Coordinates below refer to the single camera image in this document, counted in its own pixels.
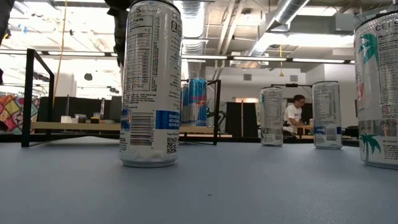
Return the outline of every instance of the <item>person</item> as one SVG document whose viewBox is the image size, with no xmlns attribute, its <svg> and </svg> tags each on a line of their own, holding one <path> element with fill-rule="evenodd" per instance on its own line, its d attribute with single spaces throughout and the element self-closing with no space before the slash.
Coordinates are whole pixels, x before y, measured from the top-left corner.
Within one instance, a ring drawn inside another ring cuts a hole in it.
<svg viewBox="0 0 398 224">
<path fill-rule="evenodd" d="M 304 125 L 301 120 L 301 107 L 305 104 L 305 97 L 303 95 L 295 95 L 293 97 L 293 104 L 286 107 L 284 114 L 284 130 L 291 133 L 297 133 L 297 126 Z"/>
</svg>

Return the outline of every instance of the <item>energy drink can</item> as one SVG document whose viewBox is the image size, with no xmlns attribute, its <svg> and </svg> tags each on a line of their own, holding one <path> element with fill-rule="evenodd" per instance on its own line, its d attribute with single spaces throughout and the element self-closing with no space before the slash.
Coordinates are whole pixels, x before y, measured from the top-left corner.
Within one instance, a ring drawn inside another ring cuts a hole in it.
<svg viewBox="0 0 398 224">
<path fill-rule="evenodd" d="M 314 145 L 317 149 L 341 149 L 340 89 L 338 82 L 312 85 Z"/>
<path fill-rule="evenodd" d="M 281 146 L 283 140 L 282 89 L 265 87 L 260 92 L 261 144 Z"/>
<path fill-rule="evenodd" d="M 398 11 L 355 31 L 359 151 L 369 166 L 398 169 Z"/>
<path fill-rule="evenodd" d="M 181 103 L 182 103 L 182 109 L 181 109 L 181 125 L 185 126 L 188 120 L 188 114 L 189 114 L 189 90 L 188 90 L 188 83 L 185 83 L 182 85 L 182 98 L 181 98 Z"/>
<path fill-rule="evenodd" d="M 192 78 L 189 80 L 189 113 L 186 120 L 187 126 L 206 126 L 206 89 L 207 81 L 204 78 Z"/>
<path fill-rule="evenodd" d="M 180 127 L 180 12 L 164 0 L 138 0 L 129 11 L 119 158 L 125 166 L 177 160 Z"/>
</svg>

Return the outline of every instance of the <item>desk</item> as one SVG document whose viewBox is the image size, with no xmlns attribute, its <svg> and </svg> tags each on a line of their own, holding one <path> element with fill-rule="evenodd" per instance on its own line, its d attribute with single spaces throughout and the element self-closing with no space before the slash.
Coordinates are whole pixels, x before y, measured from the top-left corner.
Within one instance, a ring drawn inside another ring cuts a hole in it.
<svg viewBox="0 0 398 224">
<path fill-rule="evenodd" d="M 182 143 L 177 164 L 123 167 L 118 140 L 0 143 L 0 223 L 391 224 L 398 171 L 357 147 Z"/>
</svg>

